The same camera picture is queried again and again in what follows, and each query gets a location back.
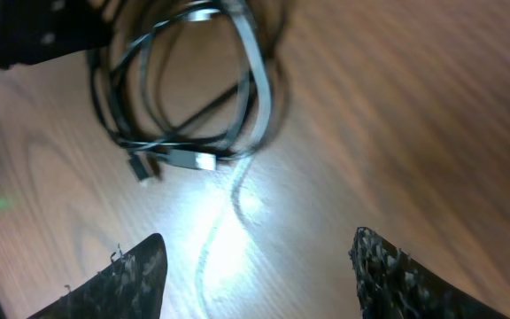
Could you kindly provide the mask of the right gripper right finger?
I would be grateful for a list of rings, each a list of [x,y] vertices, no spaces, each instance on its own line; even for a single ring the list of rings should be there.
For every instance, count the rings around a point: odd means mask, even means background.
[[[349,256],[363,319],[506,319],[370,228],[357,228]]]

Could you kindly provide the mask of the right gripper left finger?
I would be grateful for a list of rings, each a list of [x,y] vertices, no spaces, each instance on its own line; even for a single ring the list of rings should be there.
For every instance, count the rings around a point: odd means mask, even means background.
[[[33,314],[40,319],[159,319],[167,276],[164,238],[153,233],[107,268]]]

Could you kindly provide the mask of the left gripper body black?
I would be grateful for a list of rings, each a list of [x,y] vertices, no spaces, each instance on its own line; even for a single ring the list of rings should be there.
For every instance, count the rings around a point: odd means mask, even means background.
[[[87,0],[0,0],[0,69],[104,47],[112,26]]]

